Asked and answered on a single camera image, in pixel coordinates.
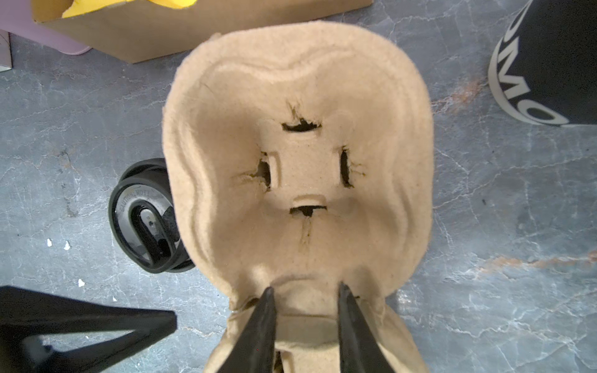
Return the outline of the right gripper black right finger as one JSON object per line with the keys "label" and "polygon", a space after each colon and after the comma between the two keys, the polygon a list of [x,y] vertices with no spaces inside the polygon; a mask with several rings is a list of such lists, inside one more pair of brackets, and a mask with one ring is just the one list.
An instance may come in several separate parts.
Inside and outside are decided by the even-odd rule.
{"label": "right gripper black right finger", "polygon": [[338,292],[340,372],[395,373],[383,355],[351,289],[343,282]]}

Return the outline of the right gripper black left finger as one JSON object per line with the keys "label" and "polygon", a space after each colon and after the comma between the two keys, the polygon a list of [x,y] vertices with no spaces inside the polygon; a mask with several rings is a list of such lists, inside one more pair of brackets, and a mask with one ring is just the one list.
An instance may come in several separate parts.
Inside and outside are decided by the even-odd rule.
{"label": "right gripper black left finger", "polygon": [[275,289],[268,287],[218,372],[272,372],[276,326]]}

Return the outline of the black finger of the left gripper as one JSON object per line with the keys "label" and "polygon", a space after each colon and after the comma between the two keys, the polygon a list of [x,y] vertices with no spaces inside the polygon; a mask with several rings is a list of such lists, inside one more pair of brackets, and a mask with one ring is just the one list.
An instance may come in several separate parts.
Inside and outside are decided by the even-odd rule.
{"label": "black finger of the left gripper", "polygon": [[[3,372],[101,372],[177,330],[173,311],[101,306],[23,288],[1,288]],[[58,351],[43,335],[117,332],[122,336]]]}

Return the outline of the brown pulp carrier top piece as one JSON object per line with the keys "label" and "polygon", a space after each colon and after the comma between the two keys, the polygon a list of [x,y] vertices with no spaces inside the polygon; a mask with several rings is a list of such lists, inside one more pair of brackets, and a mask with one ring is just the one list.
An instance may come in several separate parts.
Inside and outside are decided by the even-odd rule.
{"label": "brown pulp carrier top piece", "polygon": [[205,371],[224,364],[266,288],[283,369],[339,371],[340,284],[393,371],[427,371],[386,298],[428,248],[433,142],[415,64],[358,26],[239,31],[183,60],[163,111],[177,227],[231,310]]}

